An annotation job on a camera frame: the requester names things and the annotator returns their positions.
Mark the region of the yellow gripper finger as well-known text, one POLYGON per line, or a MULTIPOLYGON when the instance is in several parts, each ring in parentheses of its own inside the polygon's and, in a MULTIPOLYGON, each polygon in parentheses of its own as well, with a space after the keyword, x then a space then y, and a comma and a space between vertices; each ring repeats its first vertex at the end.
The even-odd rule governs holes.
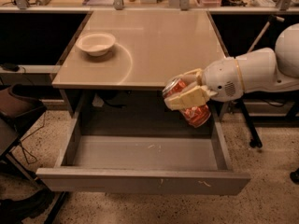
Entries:
POLYGON ((203 75, 203 70, 201 68, 196 68, 196 69, 193 69, 186 73, 179 74, 179 75, 173 77, 173 80, 180 79, 186 85, 191 85, 192 83, 195 83, 196 85, 201 85, 202 84, 202 75, 203 75))
POLYGON ((205 105, 211 97, 216 95, 217 93, 207 86, 195 85, 194 87, 188 86, 179 93, 170 95, 164 99, 164 102, 170 110, 181 110, 205 105))

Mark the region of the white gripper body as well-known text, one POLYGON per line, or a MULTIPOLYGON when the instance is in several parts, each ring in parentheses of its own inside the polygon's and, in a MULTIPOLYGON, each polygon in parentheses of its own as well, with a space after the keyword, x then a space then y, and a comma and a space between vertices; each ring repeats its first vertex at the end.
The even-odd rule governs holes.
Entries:
POLYGON ((211 97, 218 102, 228 102, 244 94, 240 69, 235 58, 218 60, 209 65, 203 73, 202 83, 216 92, 211 97))

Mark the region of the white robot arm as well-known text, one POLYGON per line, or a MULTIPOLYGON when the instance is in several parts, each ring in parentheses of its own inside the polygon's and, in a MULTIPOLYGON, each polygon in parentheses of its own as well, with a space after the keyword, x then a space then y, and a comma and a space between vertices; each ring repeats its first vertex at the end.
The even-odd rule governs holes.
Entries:
POLYGON ((256 49, 217 60, 205 69, 177 76, 186 87, 164 98, 171 110, 200 106, 209 100, 228 102, 255 91, 284 92, 299 89, 299 24, 278 36, 273 49, 256 49))

